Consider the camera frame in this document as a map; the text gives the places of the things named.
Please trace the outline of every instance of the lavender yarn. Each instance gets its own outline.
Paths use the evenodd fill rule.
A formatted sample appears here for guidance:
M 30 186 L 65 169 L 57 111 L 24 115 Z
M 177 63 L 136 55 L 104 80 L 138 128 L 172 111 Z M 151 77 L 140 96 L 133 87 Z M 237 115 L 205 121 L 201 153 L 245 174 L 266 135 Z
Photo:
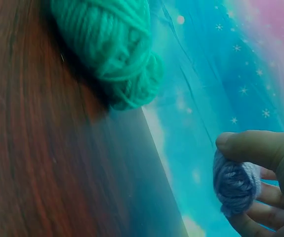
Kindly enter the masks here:
M 244 213 L 260 194 L 260 167 L 250 162 L 228 160 L 217 150 L 213 164 L 213 186 L 226 217 Z

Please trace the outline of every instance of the hand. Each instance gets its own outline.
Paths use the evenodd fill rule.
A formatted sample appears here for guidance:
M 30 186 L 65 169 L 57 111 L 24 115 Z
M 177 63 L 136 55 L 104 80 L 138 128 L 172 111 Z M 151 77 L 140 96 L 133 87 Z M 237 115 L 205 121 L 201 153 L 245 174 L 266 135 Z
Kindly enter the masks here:
M 232 227 L 243 237 L 284 237 L 284 133 L 223 133 L 216 145 L 228 159 L 263 167 L 262 178 L 278 180 L 280 186 L 262 183 L 257 199 L 262 203 L 255 202 L 247 213 L 229 218 Z

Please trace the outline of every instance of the wooden table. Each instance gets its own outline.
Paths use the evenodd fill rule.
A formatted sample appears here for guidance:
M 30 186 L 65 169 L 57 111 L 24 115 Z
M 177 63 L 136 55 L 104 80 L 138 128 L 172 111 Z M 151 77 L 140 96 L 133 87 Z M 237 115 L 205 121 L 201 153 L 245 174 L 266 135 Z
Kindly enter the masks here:
M 0 0 L 0 237 L 185 236 L 142 111 L 105 109 L 43 10 Z

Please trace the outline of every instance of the fingernail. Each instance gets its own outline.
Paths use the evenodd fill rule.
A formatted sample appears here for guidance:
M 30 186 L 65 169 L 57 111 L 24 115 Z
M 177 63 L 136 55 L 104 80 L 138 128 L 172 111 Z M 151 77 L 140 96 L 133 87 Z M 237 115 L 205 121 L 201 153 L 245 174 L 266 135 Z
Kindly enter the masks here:
M 219 135 L 216 139 L 216 146 L 218 149 L 222 149 L 226 146 L 226 142 L 229 139 L 230 136 L 232 136 L 233 132 L 224 132 L 221 135 Z

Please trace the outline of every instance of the white star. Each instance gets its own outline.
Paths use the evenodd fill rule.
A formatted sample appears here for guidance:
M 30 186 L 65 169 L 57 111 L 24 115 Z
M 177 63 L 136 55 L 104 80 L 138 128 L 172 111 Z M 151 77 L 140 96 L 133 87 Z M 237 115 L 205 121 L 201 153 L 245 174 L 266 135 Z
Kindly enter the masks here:
M 223 30 L 223 26 L 222 26 L 221 24 L 217 24 L 217 25 L 215 26 L 215 28 L 216 28 L 218 31 Z
M 270 117 L 270 111 L 268 109 L 265 109 L 262 111 L 262 116 L 265 118 Z
M 257 72 L 257 75 L 259 75 L 259 76 L 262 76 L 262 75 L 263 75 L 263 72 L 262 72 L 262 70 L 260 70 L 260 69 L 258 69 L 256 72 Z
M 236 44 L 235 46 L 233 46 L 233 50 L 234 50 L 235 52 L 240 51 L 241 48 L 242 48 L 242 47 L 238 46 L 237 44 Z
M 192 109 L 187 108 L 187 113 L 188 113 L 188 114 L 191 114 L 191 113 L 192 113 Z
M 246 89 L 246 86 L 241 87 L 240 89 L 241 89 L 241 90 L 240 90 L 239 92 L 240 92 L 242 95 L 247 95 L 248 89 Z
M 233 18 L 234 17 L 234 12 L 232 12 L 232 11 L 229 11 L 227 14 L 229 15 L 229 18 Z
M 232 124 L 237 124 L 238 120 L 237 120 L 236 117 L 234 117 L 234 118 L 231 119 L 231 122 L 232 122 Z

